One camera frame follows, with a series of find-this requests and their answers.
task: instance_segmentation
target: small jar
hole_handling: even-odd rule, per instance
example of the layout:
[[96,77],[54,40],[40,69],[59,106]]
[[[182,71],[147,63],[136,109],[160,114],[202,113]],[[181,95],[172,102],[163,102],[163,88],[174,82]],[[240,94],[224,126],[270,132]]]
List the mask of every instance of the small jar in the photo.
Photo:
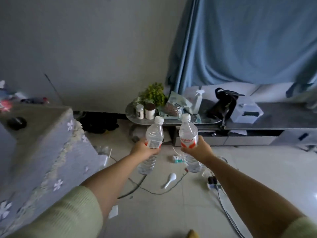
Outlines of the small jar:
[[144,119],[144,107],[142,104],[136,106],[137,109],[137,119]]
[[147,103],[145,104],[145,118],[154,119],[155,116],[155,104]]

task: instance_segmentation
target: white spoon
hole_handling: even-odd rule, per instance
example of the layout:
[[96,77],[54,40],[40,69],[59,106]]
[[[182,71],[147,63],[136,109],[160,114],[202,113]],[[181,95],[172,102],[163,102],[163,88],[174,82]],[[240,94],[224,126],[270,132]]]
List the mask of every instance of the white spoon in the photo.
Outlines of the white spoon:
[[164,189],[166,189],[168,187],[168,185],[172,182],[176,180],[176,174],[175,173],[171,173],[169,176],[168,176],[168,182],[166,183],[166,185],[164,186]]

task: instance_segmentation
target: flower pattern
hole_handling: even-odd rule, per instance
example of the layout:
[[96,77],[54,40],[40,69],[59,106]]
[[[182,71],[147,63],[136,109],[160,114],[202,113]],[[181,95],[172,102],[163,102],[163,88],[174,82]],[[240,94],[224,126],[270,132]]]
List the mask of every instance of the flower pattern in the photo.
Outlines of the flower pattern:
[[81,139],[84,143],[88,143],[88,138],[85,135],[83,135]]
[[53,191],[56,191],[56,190],[60,189],[62,184],[63,184],[63,181],[62,180],[58,180],[57,183],[54,184],[54,190]]
[[12,203],[7,203],[7,201],[3,201],[0,204],[0,220],[6,218],[9,214],[9,208],[12,206]]
[[73,124],[74,124],[74,122],[73,122],[73,120],[71,119],[68,123],[67,123],[67,126],[68,126],[68,131],[71,131],[72,129],[73,129]]

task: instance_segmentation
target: red and white label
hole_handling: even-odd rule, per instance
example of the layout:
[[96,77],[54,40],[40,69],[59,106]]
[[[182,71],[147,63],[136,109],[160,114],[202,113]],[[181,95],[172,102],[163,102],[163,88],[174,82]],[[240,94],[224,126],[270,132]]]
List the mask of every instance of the red and white label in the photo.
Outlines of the red and white label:
[[198,145],[198,135],[193,139],[180,139],[180,144],[185,148],[195,148]]
[[146,140],[144,144],[149,148],[160,148],[162,145],[162,142],[154,141],[154,140]]

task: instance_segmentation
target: white spray bottle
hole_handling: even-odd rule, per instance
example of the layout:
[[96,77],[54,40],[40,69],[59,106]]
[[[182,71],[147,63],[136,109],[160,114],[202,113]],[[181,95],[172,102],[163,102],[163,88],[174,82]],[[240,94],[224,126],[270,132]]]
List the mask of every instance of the white spray bottle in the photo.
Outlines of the white spray bottle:
[[205,92],[205,90],[202,90],[202,89],[198,89],[196,91],[196,99],[195,99],[194,105],[191,107],[191,112],[190,112],[191,114],[198,114],[201,101],[203,100],[203,93],[204,92]]

